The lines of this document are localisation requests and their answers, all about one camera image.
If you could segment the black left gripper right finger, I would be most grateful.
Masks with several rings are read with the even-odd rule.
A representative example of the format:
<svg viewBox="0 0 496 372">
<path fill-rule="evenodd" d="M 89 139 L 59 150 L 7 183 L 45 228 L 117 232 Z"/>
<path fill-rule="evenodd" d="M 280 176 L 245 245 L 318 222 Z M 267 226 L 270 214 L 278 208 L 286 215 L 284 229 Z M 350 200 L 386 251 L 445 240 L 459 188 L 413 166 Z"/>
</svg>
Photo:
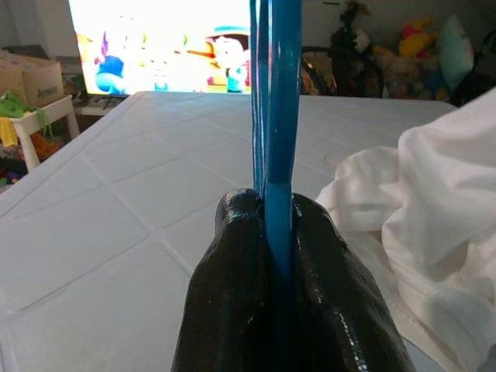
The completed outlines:
<svg viewBox="0 0 496 372">
<path fill-rule="evenodd" d="M 298 372 L 416 372 L 371 272 L 329 213 L 293 196 Z"/>
</svg>

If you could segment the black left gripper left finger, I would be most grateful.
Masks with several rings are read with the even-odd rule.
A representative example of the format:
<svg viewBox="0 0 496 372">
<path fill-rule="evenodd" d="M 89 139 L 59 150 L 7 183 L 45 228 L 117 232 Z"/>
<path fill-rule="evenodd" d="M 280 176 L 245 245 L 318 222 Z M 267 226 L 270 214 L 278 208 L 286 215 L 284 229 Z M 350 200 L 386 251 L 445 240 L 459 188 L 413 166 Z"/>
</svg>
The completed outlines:
<svg viewBox="0 0 496 372">
<path fill-rule="evenodd" d="M 270 250 L 262 201 L 226 193 L 215 233 L 189 281 L 171 372 L 269 372 Z"/>
</svg>

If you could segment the white t-shirt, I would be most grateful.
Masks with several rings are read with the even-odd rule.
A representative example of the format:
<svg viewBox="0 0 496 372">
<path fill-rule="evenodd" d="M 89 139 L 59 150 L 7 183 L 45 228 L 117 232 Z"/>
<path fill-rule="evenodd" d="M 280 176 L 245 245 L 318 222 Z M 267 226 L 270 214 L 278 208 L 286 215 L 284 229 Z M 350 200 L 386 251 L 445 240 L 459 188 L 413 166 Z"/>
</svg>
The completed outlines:
<svg viewBox="0 0 496 372">
<path fill-rule="evenodd" d="M 445 372 L 496 372 L 496 88 L 348 157 L 317 200 L 405 339 Z"/>
</svg>

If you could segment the blue plastic hanger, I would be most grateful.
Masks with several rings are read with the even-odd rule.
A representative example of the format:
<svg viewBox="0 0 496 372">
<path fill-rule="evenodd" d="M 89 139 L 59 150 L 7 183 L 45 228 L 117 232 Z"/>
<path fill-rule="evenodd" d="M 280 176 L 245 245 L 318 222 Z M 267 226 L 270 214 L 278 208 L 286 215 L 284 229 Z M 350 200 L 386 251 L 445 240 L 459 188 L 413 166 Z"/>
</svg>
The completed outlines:
<svg viewBox="0 0 496 372">
<path fill-rule="evenodd" d="M 275 286 L 291 287 L 301 0 L 250 0 L 253 181 L 263 199 Z"/>
</svg>

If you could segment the large white folding table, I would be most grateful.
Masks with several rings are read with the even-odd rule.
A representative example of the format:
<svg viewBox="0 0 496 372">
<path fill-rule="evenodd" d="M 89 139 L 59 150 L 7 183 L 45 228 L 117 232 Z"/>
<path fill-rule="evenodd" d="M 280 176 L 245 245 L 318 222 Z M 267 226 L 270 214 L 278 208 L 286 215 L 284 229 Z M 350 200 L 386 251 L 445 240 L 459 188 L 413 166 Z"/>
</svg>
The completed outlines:
<svg viewBox="0 0 496 372">
<path fill-rule="evenodd" d="M 170 372 L 248 95 L 140 92 L 0 195 L 0 372 Z"/>
</svg>

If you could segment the small white wooden stool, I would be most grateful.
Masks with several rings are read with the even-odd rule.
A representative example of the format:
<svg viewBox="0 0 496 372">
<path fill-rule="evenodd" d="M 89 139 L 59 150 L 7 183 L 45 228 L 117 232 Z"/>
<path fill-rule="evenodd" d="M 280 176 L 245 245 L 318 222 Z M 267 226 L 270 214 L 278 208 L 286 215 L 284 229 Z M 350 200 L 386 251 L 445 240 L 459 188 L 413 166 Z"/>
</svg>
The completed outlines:
<svg viewBox="0 0 496 372">
<path fill-rule="evenodd" d="M 45 126 L 42 126 L 42 122 L 36 112 L 25 114 L 19 119 L 10 119 L 22 147 L 26 168 L 29 173 L 40 165 L 40 159 L 36 153 L 31 135 L 62 118 L 67 119 L 67 128 L 72 140 L 80 135 L 71 96 L 64 96 L 42 107 L 41 112 L 42 117 L 45 118 Z"/>
</svg>

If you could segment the flat screen television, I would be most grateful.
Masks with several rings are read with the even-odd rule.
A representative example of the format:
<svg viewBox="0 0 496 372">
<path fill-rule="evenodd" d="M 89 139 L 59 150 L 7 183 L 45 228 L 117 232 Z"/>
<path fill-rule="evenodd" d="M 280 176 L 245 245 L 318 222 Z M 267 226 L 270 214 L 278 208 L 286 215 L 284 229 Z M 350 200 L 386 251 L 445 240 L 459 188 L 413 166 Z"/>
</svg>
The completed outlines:
<svg viewBox="0 0 496 372">
<path fill-rule="evenodd" d="M 250 0 L 68 0 L 85 87 L 250 93 Z"/>
</svg>

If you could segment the yellow plush bear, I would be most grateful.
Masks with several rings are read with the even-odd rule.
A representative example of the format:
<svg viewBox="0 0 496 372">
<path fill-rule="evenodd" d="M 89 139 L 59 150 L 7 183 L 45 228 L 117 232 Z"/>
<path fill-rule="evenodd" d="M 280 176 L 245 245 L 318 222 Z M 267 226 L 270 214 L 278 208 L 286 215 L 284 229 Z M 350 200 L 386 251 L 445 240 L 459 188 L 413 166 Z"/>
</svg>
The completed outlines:
<svg viewBox="0 0 496 372">
<path fill-rule="evenodd" d="M 432 17 L 426 15 L 403 27 L 398 43 L 398 53 L 401 57 L 425 58 L 427 56 L 439 35 L 438 32 L 429 31 L 431 23 Z"/>
</svg>

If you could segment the pale teal pillow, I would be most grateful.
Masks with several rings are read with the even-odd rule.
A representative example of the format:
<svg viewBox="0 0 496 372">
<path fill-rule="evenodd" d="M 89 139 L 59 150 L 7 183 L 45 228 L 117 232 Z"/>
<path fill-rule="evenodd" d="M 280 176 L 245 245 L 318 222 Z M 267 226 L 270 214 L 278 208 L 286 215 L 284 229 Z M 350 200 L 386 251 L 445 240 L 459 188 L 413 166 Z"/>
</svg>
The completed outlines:
<svg viewBox="0 0 496 372">
<path fill-rule="evenodd" d="M 453 92 L 474 67 L 472 43 L 456 16 L 446 20 L 436 41 L 436 52 L 446 86 Z"/>
</svg>

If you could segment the brown cardboard box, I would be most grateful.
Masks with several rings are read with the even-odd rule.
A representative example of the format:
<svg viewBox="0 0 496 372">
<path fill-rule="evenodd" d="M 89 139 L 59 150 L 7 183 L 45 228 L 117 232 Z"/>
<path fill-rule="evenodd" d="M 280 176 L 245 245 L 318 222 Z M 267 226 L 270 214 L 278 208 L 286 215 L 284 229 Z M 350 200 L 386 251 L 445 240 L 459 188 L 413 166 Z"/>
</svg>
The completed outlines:
<svg viewBox="0 0 496 372">
<path fill-rule="evenodd" d="M 8 91 L 32 106 L 63 98 L 60 63 L 0 50 L 0 95 Z"/>
</svg>

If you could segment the green cloth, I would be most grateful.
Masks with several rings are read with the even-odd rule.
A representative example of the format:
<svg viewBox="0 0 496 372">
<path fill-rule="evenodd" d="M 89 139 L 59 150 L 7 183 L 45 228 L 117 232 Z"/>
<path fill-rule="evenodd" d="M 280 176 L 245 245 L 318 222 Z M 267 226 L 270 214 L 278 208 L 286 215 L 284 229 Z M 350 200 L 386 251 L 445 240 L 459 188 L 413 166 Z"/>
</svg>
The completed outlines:
<svg viewBox="0 0 496 372">
<path fill-rule="evenodd" d="M 11 91 L 0 95 L 0 117 L 10 119 L 21 119 L 26 113 L 35 112 L 43 130 L 43 135 L 47 138 L 53 136 L 51 124 L 48 121 L 45 111 L 38 106 L 25 104 L 20 97 Z"/>
</svg>

